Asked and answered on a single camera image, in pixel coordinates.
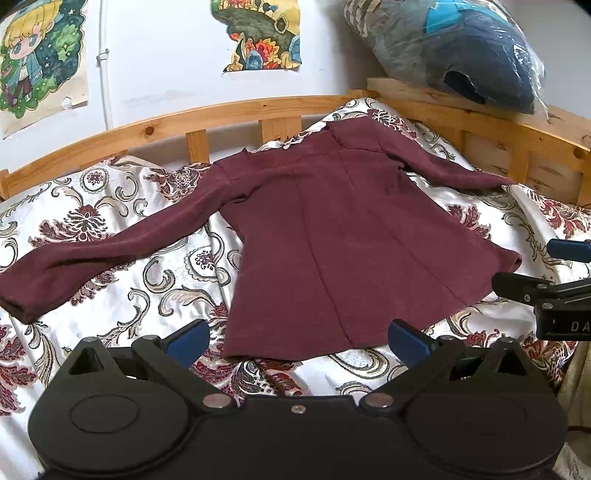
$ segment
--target black cable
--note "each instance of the black cable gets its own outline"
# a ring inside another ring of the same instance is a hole
[[[571,425],[568,428],[569,432],[583,432],[583,433],[588,433],[591,434],[591,427],[584,427],[582,425]]]

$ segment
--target shirt seam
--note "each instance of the shirt seam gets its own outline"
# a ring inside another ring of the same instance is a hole
[[[223,172],[224,176],[228,180],[228,183],[233,182],[233,180],[230,178],[230,175],[228,175],[228,172],[226,172],[226,170],[224,169],[223,165],[221,165],[219,163],[213,163],[212,164],[212,167],[218,167],[218,168],[220,168],[220,170]]]
[[[339,324],[339,327],[341,329],[341,332],[343,332],[344,337],[347,339],[347,341],[349,342],[349,345],[353,348],[355,345],[353,344],[353,340],[351,339],[351,337],[349,336],[349,334],[347,333],[347,331],[345,330],[345,327],[343,325],[343,320],[339,315],[339,310],[336,307],[336,303],[333,300],[332,296],[330,295],[330,291],[328,289],[328,286],[326,285],[326,282],[324,281],[324,278],[322,277],[322,272],[320,270],[320,264],[318,262],[318,259],[316,258],[316,255],[314,254],[314,249],[312,248],[312,243],[310,241],[310,235],[309,235],[309,230],[308,227],[306,225],[306,216],[304,215],[304,202],[302,200],[302,195],[301,195],[301,191],[300,191],[300,187],[297,184],[297,180],[293,175],[290,175],[294,185],[295,185],[295,189],[297,191],[298,194],[298,198],[300,200],[300,215],[301,215],[301,219],[302,219],[302,225],[304,227],[304,234],[306,237],[306,243],[308,244],[308,249],[310,250],[310,255],[312,256],[312,260],[314,261],[314,266],[316,267],[316,272],[318,273],[318,279],[320,280],[320,283],[322,284],[322,287],[324,289],[324,292],[326,293],[327,298],[330,301],[330,304],[333,307],[333,310],[335,311],[335,315],[337,318],[337,322]]]
[[[357,190],[355,189],[355,184],[353,183],[353,180],[351,178],[351,175],[349,174],[349,170],[347,170],[347,167],[345,166],[345,162],[343,162],[343,158],[340,156],[340,152],[338,154],[339,157],[339,161],[341,163],[341,166],[343,167],[345,173],[347,174],[347,178],[349,179],[349,182],[351,183],[351,186],[353,188],[353,191],[355,192],[355,196],[359,197],[359,195],[357,194]],[[386,223],[384,223],[384,221],[381,219],[381,217],[370,207],[370,206],[366,206],[366,208],[370,211],[370,213],[377,219],[377,221],[380,223],[380,225],[382,225],[382,227],[385,228],[385,230],[390,234],[390,236],[392,238],[394,238],[396,240],[396,242],[404,249],[404,251],[406,253],[408,253],[416,263],[418,263],[425,272],[427,272],[429,275],[431,275],[443,288],[445,288],[451,295],[453,298],[455,298],[457,301],[459,301],[462,305],[467,306],[466,302],[464,300],[462,300],[461,298],[459,298],[455,292],[453,292],[447,285],[445,285],[444,282],[442,282],[441,280],[439,280],[438,276],[436,276],[429,268],[427,268],[427,266],[421,262],[416,255],[414,255],[402,242],[402,240],[400,240],[396,234],[390,230],[390,228],[388,228],[388,225],[386,225]]]
[[[372,136],[374,137],[376,143],[379,145],[380,151],[389,158],[389,155],[384,150],[384,146],[382,145],[382,142],[380,142],[379,136],[378,136],[377,132],[375,131],[375,125],[372,125],[371,133],[372,133]]]
[[[327,126],[327,129],[330,132],[330,134],[333,136],[333,138],[336,140],[336,142],[341,146],[341,150],[365,150],[365,151],[374,152],[374,153],[384,153],[384,148],[382,147],[382,144],[379,142],[378,137],[375,134],[375,129],[373,128],[373,125],[372,125],[371,131],[372,131],[372,135],[374,136],[374,138],[376,140],[376,143],[379,145],[378,150],[374,150],[373,148],[369,148],[369,147],[351,147],[350,145],[347,145],[341,141],[340,137],[336,134],[336,131],[333,130],[332,125],[330,125],[330,122],[326,122],[326,124],[327,124],[326,126]]]

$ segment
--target wooden bed frame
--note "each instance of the wooden bed frame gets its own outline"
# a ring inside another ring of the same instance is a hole
[[[369,79],[368,90],[352,90],[344,96],[245,100],[125,125],[64,147],[13,173],[0,171],[0,197],[8,199],[44,181],[125,154],[130,148],[179,135],[186,136],[191,161],[206,163],[209,162],[208,129],[258,121],[261,144],[269,140],[286,140],[302,130],[302,116],[330,113],[350,99],[365,96],[380,100],[402,116],[427,125],[480,168],[496,170],[495,173],[500,172],[516,182],[529,182],[534,188],[539,187],[541,180],[531,178],[529,174],[534,163],[532,159],[543,158],[542,168],[555,174],[553,178],[556,178],[541,182],[550,188],[550,195],[553,181],[564,177],[560,169],[566,168],[574,174],[570,180],[572,185],[567,185],[566,190],[558,195],[562,198],[555,198],[579,206],[591,204],[591,121],[551,108],[550,121],[547,122],[539,117],[479,106],[435,90],[409,87],[392,79]],[[468,156],[466,150],[471,135],[492,141],[498,150],[507,152],[508,165],[500,166],[495,161],[483,163]]]

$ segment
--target metal screw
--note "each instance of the metal screw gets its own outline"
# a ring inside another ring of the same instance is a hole
[[[373,408],[388,408],[394,404],[394,399],[387,393],[370,393],[365,397],[365,403]]]
[[[294,405],[291,408],[291,412],[292,413],[305,413],[306,412],[306,407],[303,405]]]
[[[212,393],[203,399],[203,405],[207,408],[226,408],[232,403],[232,399],[223,393]]]

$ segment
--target wooden slat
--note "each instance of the wooden slat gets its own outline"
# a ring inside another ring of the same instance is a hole
[[[445,140],[453,145],[459,153],[464,151],[466,132],[445,126],[436,126],[433,131],[441,135]]]
[[[106,157],[99,158],[98,160],[92,160],[92,161],[90,161],[90,162],[88,162],[88,163],[83,163],[83,164],[82,164],[82,165],[80,165],[80,167],[79,167],[77,170],[75,170],[75,171],[82,171],[82,170],[86,170],[88,167],[91,167],[91,166],[93,166],[93,165],[96,165],[98,162],[101,162],[101,161],[103,161],[103,160],[106,160],[107,158],[113,158],[113,157],[123,157],[123,156],[125,156],[125,155],[129,155],[129,152],[127,152],[127,150],[123,150],[122,152],[115,153],[115,154],[112,154],[112,155],[107,155]]]
[[[379,94],[375,90],[349,90],[351,98],[373,98],[376,99]]]
[[[207,143],[207,131],[197,130],[185,135],[189,147],[191,162],[209,163],[209,144]]]
[[[244,100],[143,120],[86,138],[19,168],[8,176],[8,193],[15,195],[65,172],[79,169],[90,158],[108,158],[114,152],[208,128],[280,116],[321,115],[349,100],[346,95]]]
[[[573,143],[591,148],[591,119],[575,115],[555,106],[548,106],[548,116],[526,115],[511,112],[488,105],[478,105],[459,95],[450,95],[431,88],[408,85],[390,78],[370,78],[368,88],[379,92],[380,97],[391,100],[407,100],[429,103],[432,105],[452,106],[455,108],[485,113],[497,118],[509,120],[515,124],[528,125],[546,133],[565,138]]]
[[[259,120],[261,127],[261,145],[272,140],[289,140],[301,132],[301,116],[269,118]]]
[[[8,170],[0,170],[0,202],[8,199]]]
[[[570,168],[581,171],[583,161],[591,161],[590,150],[573,141],[549,134],[529,125],[515,124],[484,113],[455,107],[433,105],[406,100],[381,99],[406,118],[418,120],[435,130],[438,125],[447,125],[455,130],[464,130],[479,137],[505,145],[520,145],[522,148],[543,155]]]
[[[530,169],[531,152],[519,145],[514,145],[511,151],[511,163],[507,176],[517,182],[525,183],[527,173]]]
[[[577,205],[591,206],[591,175],[583,174],[583,181],[581,182],[581,188],[579,190],[579,198],[577,199]]]

